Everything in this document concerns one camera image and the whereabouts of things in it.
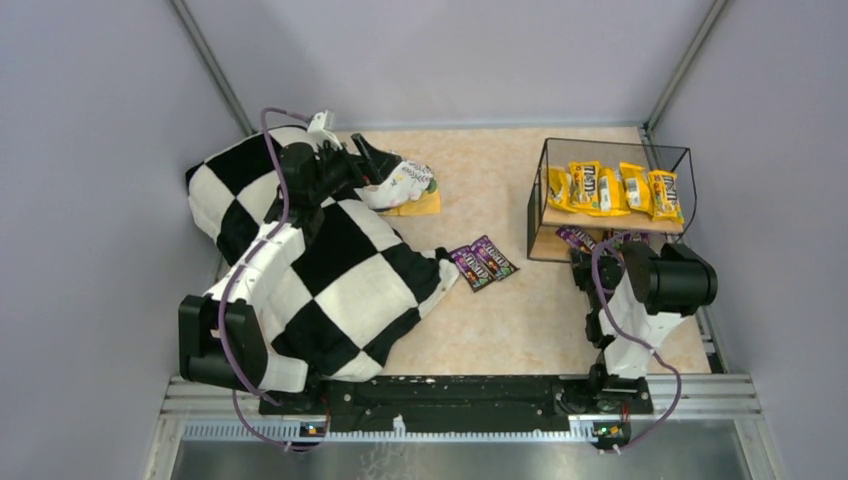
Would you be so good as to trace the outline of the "yellow candy bag barcode side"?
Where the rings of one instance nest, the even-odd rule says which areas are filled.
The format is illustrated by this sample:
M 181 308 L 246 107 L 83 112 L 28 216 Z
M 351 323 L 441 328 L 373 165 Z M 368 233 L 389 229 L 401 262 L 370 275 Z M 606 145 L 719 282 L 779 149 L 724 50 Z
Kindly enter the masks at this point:
M 548 196 L 550 207 L 564 212 L 574 213 L 576 208 L 571 203 L 573 179 L 570 171 L 552 167 L 547 170 Z

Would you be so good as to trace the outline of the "yellow m&m bag front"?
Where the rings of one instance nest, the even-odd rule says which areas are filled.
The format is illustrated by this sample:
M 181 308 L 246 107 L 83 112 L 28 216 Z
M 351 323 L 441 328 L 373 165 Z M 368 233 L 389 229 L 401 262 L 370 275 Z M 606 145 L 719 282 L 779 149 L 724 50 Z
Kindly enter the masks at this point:
M 596 215 L 600 212 L 598 161 L 572 162 L 569 164 L 572 189 L 570 206 L 578 212 Z

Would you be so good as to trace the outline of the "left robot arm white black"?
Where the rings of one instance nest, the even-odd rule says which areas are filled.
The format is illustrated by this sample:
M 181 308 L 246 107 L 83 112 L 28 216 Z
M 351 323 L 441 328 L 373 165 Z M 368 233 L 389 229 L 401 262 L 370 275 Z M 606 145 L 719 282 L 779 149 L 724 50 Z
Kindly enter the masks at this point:
M 229 265 L 201 295 L 178 308 L 182 378 L 251 392 L 300 393 L 306 361 L 272 352 L 259 321 L 272 292 L 315 240 L 325 220 L 322 207 L 349 189 L 374 193 L 385 209 L 401 194 L 402 156 L 380 150 L 360 133 L 355 150 L 330 133 L 296 126 L 251 135 L 190 169 L 192 196 L 213 188 L 232 195 L 212 202 L 196 223 L 211 233 Z

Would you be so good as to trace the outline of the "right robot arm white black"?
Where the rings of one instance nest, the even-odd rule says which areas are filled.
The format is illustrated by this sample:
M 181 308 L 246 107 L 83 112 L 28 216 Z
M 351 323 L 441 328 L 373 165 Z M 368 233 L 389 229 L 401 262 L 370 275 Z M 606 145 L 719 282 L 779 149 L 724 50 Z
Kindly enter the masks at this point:
M 570 253 L 578 289 L 587 294 L 587 340 L 600 350 L 588 374 L 596 399 L 641 400 L 657 348 L 718 292 L 714 267 L 691 248 L 666 243 L 656 252 L 627 241 L 617 257 Z

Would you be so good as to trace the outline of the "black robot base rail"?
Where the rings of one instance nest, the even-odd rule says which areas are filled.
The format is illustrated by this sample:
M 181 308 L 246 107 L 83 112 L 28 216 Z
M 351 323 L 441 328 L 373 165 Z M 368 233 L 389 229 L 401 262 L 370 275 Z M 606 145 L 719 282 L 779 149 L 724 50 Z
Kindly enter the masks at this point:
M 268 416 L 316 416 L 332 433 L 413 434 L 566 432 L 578 415 L 627 422 L 654 411 L 648 383 L 591 374 L 378 376 L 363 383 L 314 380 L 302 393 L 273 392 Z

